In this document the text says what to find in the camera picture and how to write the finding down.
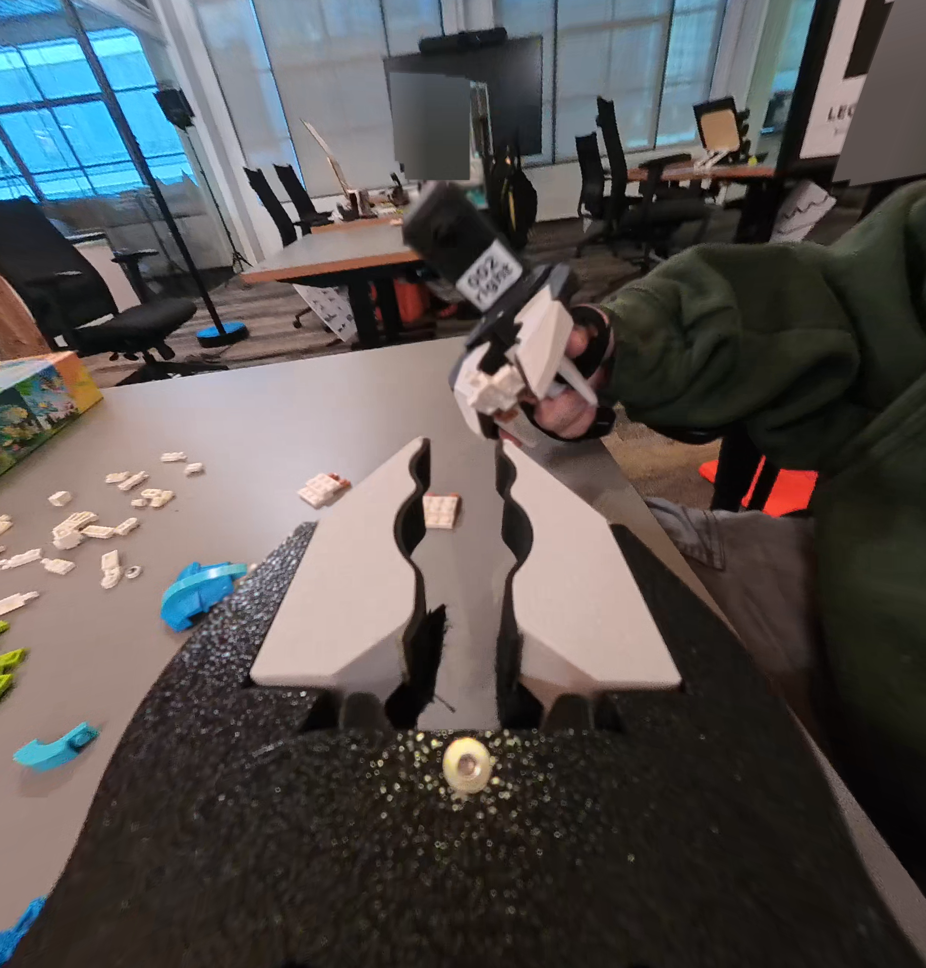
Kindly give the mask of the person's right forearm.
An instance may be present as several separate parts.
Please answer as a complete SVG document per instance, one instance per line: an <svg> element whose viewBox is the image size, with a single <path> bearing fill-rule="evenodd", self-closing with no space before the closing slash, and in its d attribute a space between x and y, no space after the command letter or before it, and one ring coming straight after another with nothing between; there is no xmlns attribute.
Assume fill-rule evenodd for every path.
<svg viewBox="0 0 926 968"><path fill-rule="evenodd" d="M602 308L630 419L742 426L781 467L832 470L926 405L926 181L829 246L703 244Z"/></svg>

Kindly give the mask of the black high-back chair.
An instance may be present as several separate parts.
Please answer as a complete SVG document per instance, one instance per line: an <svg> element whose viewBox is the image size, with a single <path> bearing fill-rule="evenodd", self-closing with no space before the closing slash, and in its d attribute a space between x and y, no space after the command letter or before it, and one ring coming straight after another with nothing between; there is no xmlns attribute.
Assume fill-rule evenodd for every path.
<svg viewBox="0 0 926 968"><path fill-rule="evenodd" d="M310 234L314 228L322 228L333 224L329 213L319 211L303 186L300 176L289 164L274 164L273 170L295 207L297 217L295 226L303 235Z"/></svg>
<svg viewBox="0 0 926 968"><path fill-rule="evenodd" d="M260 169L243 168L252 190L275 225L284 248L298 240L297 228Z"/></svg>

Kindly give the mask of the white and brown brick assembly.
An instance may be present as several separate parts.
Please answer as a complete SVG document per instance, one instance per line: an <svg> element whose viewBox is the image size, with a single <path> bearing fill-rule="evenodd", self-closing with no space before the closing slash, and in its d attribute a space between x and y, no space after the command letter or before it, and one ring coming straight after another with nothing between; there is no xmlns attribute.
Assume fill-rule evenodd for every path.
<svg viewBox="0 0 926 968"><path fill-rule="evenodd" d="M337 473L318 473L297 491L298 497L315 510L337 501L350 490L352 482Z"/></svg>

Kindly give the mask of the chair with tan back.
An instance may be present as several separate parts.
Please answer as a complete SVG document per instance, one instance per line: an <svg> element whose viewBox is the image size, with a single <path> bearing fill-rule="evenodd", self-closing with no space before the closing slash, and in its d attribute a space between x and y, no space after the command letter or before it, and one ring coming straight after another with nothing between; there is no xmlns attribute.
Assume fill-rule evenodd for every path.
<svg viewBox="0 0 926 968"><path fill-rule="evenodd" d="M693 163L696 170L717 165L747 163L750 156L748 121L750 110L739 110L733 97L698 103L693 113L704 155Z"/></svg>

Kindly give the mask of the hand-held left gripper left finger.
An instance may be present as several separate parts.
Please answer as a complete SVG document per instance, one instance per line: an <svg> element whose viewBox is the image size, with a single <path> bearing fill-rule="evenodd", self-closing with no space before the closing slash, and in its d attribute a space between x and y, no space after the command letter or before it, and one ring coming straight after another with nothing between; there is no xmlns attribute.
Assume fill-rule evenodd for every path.
<svg viewBox="0 0 926 968"><path fill-rule="evenodd" d="M431 444L411 440L316 526L250 670L252 684L421 711L435 693L445 607L427 610L413 553L426 537Z"/></svg>

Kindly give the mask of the orange floor object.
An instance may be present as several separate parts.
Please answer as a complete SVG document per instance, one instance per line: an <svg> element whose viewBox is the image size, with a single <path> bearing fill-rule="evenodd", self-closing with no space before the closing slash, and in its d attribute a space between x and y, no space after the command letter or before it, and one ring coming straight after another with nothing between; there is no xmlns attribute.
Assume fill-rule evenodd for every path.
<svg viewBox="0 0 926 968"><path fill-rule="evenodd" d="M755 497L764 497L761 510L776 518L805 512L818 482L818 475L812 471L779 470L775 480L767 486L769 474L765 473L766 461L761 458L754 476L751 478L741 508L760 510Z"/></svg>

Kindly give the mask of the heap of white toy bricks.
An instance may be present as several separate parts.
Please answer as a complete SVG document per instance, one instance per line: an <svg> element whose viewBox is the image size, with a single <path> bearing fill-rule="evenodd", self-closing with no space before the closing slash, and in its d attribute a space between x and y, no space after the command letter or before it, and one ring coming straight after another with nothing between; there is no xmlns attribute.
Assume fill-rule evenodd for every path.
<svg viewBox="0 0 926 968"><path fill-rule="evenodd" d="M158 627L179 572L222 559L207 475L158 456L67 467L42 454L0 479L0 623L17 639Z"/></svg>

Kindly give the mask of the blue curved toy brick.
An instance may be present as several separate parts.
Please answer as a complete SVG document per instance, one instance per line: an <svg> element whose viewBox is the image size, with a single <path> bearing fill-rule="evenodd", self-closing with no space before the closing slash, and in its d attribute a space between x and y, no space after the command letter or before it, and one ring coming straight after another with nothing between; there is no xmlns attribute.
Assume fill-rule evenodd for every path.
<svg viewBox="0 0 926 968"><path fill-rule="evenodd" d="M21 768L44 772L75 761L99 737L100 730L83 721L63 736L43 743L33 740L22 745L12 756Z"/></svg>

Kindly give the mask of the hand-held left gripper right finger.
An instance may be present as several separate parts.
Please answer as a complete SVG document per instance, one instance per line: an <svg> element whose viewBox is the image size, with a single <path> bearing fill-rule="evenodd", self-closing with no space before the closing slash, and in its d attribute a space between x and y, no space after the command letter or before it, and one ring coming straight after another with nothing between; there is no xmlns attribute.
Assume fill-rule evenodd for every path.
<svg viewBox="0 0 926 968"><path fill-rule="evenodd" d="M497 449L496 487L514 557L496 647L499 714L678 689L678 667L602 514L511 442Z"/></svg>

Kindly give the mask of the black vertical post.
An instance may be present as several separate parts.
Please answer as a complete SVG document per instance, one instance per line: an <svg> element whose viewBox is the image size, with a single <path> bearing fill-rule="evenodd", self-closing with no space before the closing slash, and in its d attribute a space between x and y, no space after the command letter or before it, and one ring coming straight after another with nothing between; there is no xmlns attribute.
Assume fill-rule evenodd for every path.
<svg viewBox="0 0 926 968"><path fill-rule="evenodd" d="M739 222L733 237L737 244L768 242L782 203L801 181L811 180L824 189L832 186L838 156L803 159L801 152L839 6L838 1L817 1L813 7L807 42L776 156L747 165L745 173L738 178L745 185L746 192L740 203Z"/></svg>

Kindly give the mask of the orange bin under desk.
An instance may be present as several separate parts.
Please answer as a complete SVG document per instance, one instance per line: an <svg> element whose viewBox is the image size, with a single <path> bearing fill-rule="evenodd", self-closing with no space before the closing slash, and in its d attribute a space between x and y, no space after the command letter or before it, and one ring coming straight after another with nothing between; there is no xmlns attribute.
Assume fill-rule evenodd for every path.
<svg viewBox="0 0 926 968"><path fill-rule="evenodd" d="M407 326L459 317L461 298L438 280L396 279L393 282L400 320Z"/></svg>

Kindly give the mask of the long wooden desk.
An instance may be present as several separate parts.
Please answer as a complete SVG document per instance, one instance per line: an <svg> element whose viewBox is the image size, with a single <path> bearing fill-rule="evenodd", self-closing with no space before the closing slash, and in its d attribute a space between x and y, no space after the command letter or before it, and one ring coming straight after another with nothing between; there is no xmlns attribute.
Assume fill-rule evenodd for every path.
<svg viewBox="0 0 926 968"><path fill-rule="evenodd" d="M741 199L724 200L725 207L781 200L783 187L774 169L760 163L693 160L689 154L666 155L631 167L626 176L626 203L645 197L654 201L716 201L732 186L744 189Z"/></svg>

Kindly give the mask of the large blue toy piece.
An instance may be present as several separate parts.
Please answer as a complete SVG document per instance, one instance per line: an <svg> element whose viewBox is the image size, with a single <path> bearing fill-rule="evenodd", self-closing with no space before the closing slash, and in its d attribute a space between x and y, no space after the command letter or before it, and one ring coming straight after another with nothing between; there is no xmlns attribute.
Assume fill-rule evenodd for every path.
<svg viewBox="0 0 926 968"><path fill-rule="evenodd" d="M245 563L191 563L164 591L160 618L173 632L190 629L219 602L230 596L249 573Z"/></svg>

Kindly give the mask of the large black wall screen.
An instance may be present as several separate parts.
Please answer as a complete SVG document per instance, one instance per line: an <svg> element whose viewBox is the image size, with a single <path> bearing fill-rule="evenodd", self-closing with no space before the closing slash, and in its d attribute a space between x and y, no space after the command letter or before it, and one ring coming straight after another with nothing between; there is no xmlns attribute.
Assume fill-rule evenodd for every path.
<svg viewBox="0 0 926 968"><path fill-rule="evenodd" d="M385 57L394 156L414 182L484 184L494 151L542 150L542 38Z"/></svg>

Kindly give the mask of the black mesh office chair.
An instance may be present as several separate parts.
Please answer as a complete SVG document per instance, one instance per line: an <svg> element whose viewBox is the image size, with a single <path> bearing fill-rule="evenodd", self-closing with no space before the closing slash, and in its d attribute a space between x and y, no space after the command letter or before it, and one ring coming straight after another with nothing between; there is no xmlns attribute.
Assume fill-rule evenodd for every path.
<svg viewBox="0 0 926 968"><path fill-rule="evenodd" d="M580 258L590 246L603 245L613 254L628 243L639 250L631 263L642 273L666 260L678 231L688 224L698 230L692 242L699 244L712 220L714 205L700 179L669 180L665 171L691 164L691 155L678 153L642 163L642 179L631 179L618 131L615 106L599 96L596 100L598 131L577 137L575 145L581 172L577 214L588 222L574 255Z"/></svg>

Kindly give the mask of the person's green sweater torso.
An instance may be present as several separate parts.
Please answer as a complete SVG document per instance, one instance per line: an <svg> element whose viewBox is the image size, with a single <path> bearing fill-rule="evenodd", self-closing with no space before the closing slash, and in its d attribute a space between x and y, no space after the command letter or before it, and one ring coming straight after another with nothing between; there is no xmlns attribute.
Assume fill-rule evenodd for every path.
<svg viewBox="0 0 926 968"><path fill-rule="evenodd" d="M830 743L926 896L926 426L822 474L813 516Z"/></svg>

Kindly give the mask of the small white toy brick model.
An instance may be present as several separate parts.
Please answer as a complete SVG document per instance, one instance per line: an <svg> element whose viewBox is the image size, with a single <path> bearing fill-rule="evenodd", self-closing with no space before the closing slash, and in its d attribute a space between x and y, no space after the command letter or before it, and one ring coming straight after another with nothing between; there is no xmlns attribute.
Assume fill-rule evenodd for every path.
<svg viewBox="0 0 926 968"><path fill-rule="evenodd" d="M464 422L488 441L498 439L498 417L513 413L526 388L519 369L489 344L466 351L448 381Z"/></svg>

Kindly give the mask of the black pole with blue base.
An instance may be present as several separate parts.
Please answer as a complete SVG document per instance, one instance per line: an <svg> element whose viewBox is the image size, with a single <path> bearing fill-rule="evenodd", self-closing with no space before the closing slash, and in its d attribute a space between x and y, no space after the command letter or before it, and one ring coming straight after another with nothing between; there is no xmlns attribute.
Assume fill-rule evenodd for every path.
<svg viewBox="0 0 926 968"><path fill-rule="evenodd" d="M173 242L175 242L179 250L179 255L194 281L198 295L201 297L203 307L208 313L213 331L211 332L209 329L198 330L196 337L199 344L206 348L228 347L247 340L250 337L250 332L245 323L239 321L224 322L219 316L209 290L204 283L202 273L187 246L175 217L169 210L163 193L142 153L141 146L123 113L118 101L117 92L111 86L103 64L99 56L96 55L93 43L89 40L75 3L73 1L61 1L60 5L71 30L74 32L77 43L91 69L94 79L101 90L102 99L106 104L113 124L117 128L118 134L124 142L136 170L142 177L145 186L150 190L154 202L166 224L169 235Z"/></svg>

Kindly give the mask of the black backpack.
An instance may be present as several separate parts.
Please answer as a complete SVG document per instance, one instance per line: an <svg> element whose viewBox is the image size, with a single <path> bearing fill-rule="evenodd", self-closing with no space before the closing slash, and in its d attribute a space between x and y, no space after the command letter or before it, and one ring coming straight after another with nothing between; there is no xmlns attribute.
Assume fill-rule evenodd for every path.
<svg viewBox="0 0 926 968"><path fill-rule="evenodd" d="M484 187L489 218L509 246L523 252L538 221L539 197L518 147L508 144L494 151Z"/></svg>

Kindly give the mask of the black box on tripod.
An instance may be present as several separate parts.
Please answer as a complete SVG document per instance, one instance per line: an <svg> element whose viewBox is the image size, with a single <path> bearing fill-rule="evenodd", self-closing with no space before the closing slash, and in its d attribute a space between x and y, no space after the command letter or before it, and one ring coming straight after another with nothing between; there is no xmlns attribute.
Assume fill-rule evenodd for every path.
<svg viewBox="0 0 926 968"><path fill-rule="evenodd" d="M227 216L218 200L210 177L207 174L203 160L195 144L192 132L194 131L195 115L186 98L184 92L173 87L159 87L154 92L154 98L160 109L165 115L166 121L175 127L182 135L187 144L190 154L200 174L200 183L207 192L207 196L214 208L218 221L222 226L222 231L227 240L227 247L230 253L230 270L234 275L239 275L242 271L252 266L252 263L239 251L235 237L227 223Z"/></svg>

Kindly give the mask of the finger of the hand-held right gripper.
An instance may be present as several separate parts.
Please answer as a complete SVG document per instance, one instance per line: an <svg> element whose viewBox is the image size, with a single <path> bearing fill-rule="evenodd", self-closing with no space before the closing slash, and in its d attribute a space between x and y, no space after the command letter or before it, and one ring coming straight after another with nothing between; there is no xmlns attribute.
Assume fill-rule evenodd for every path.
<svg viewBox="0 0 926 968"><path fill-rule="evenodd" d="M515 318L512 366L522 381L519 399L554 398L563 388L578 389L577 370L566 357L573 330L569 311L549 291L538 291Z"/></svg>
<svg viewBox="0 0 926 968"><path fill-rule="evenodd" d="M507 412L499 415L499 436L523 448L560 443L560 438L538 427L525 412Z"/></svg>

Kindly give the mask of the colourful toy brick box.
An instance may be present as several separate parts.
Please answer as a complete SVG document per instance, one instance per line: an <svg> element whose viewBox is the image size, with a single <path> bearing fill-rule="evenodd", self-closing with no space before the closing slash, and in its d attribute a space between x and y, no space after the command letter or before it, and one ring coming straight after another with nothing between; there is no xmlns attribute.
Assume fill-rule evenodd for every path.
<svg viewBox="0 0 926 968"><path fill-rule="evenodd" d="M103 398L72 352L0 361L0 477Z"/></svg>

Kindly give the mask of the white wall poster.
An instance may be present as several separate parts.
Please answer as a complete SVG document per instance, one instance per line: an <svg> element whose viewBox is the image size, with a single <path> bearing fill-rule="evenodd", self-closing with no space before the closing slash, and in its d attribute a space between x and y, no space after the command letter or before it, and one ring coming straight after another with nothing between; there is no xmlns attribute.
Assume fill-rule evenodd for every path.
<svg viewBox="0 0 926 968"><path fill-rule="evenodd" d="M893 1L840 1L828 30L822 64L798 158L840 156Z"/></svg>

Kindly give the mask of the wooden edged office desk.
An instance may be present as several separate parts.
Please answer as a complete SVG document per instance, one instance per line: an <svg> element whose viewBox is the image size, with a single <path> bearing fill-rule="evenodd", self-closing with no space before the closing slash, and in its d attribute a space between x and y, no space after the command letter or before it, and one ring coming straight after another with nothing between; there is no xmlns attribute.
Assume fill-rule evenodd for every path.
<svg viewBox="0 0 926 968"><path fill-rule="evenodd" d="M244 284L341 285L347 289L356 327L354 349L373 349L433 340L434 324L404 327L394 289L396 280L424 265L407 246L401 224L366 220L325 226L240 274Z"/></svg>

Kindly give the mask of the person's grey pants leg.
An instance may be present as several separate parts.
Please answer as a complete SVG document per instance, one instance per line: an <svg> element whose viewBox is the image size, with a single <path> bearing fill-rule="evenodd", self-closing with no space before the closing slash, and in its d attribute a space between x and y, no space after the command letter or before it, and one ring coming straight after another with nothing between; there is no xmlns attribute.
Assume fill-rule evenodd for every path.
<svg viewBox="0 0 926 968"><path fill-rule="evenodd" d="M646 505L772 686L821 742L828 677L814 521L703 510L659 498L646 499Z"/></svg>

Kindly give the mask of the person's right hand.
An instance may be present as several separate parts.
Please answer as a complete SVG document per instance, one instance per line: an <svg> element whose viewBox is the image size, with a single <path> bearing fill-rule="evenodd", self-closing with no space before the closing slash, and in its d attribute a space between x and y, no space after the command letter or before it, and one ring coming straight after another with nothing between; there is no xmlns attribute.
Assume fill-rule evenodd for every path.
<svg viewBox="0 0 926 968"><path fill-rule="evenodd" d="M524 395L521 403L531 423L554 440L600 440L613 430L616 419L606 390L615 354L613 330L606 311L597 305L573 306L570 316L573 326L564 356L572 361L585 357L585 369L590 371L587 382L598 403L590 404L569 385L555 398Z"/></svg>

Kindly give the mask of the white printed sheet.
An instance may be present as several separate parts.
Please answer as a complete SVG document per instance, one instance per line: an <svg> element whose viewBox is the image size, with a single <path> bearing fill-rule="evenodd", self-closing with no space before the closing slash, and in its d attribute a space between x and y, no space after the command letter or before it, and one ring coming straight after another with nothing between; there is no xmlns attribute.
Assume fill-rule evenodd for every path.
<svg viewBox="0 0 926 968"><path fill-rule="evenodd" d="M344 288L306 284L292 284L292 286L308 308L341 342L352 344L357 340L355 314Z"/></svg>

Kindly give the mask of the black table leg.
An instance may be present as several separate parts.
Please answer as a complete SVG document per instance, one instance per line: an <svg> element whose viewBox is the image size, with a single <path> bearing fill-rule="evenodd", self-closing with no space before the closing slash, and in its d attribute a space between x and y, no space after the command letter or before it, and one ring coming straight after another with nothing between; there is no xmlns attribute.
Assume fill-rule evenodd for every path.
<svg viewBox="0 0 926 968"><path fill-rule="evenodd" d="M732 426L722 438L710 510L764 512L780 472L743 425Z"/></svg>

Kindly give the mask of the white paper bag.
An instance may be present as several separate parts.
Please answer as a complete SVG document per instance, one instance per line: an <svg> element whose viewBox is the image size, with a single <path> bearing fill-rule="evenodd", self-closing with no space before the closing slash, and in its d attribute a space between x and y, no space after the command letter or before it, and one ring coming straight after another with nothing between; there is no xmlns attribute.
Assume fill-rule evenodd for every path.
<svg viewBox="0 0 926 968"><path fill-rule="evenodd" d="M812 241L811 234L833 211L837 202L836 195L814 180L799 180L789 189L777 210L769 243L798 244Z"/></svg>

